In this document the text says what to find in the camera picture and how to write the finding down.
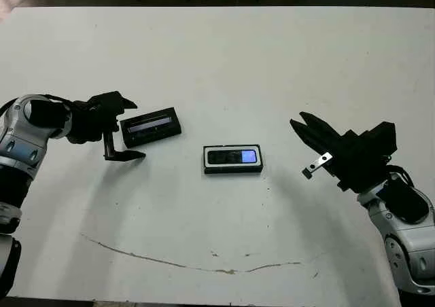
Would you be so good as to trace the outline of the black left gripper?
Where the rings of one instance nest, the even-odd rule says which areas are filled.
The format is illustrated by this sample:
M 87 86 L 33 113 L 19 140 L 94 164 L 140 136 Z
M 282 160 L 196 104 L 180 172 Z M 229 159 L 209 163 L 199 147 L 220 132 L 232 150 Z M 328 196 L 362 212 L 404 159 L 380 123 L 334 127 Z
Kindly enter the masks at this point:
M 88 101 L 73 101 L 71 108 L 71 130 L 67 139 L 72 144 L 98 142 L 105 132 L 117 132 L 117 115 L 126 110 L 137 109 L 137 105 L 126 99 L 89 99 Z M 105 154 L 108 161 L 131 161 L 145 158 L 140 151 L 115 151 Z

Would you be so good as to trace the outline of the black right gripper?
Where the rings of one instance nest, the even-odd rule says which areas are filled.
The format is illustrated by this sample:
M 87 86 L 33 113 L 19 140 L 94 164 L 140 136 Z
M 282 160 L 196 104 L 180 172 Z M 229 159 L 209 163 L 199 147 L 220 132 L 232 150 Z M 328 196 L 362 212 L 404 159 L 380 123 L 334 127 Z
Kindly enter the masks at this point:
M 300 112 L 305 123 L 290 120 L 290 126 L 301 141 L 319 154 L 302 173 L 310 179 L 324 168 L 338 179 L 337 186 L 356 194 L 387 178 L 389 130 L 367 130 L 357 134 L 348 130 L 339 134 L 327 122 L 308 112 Z

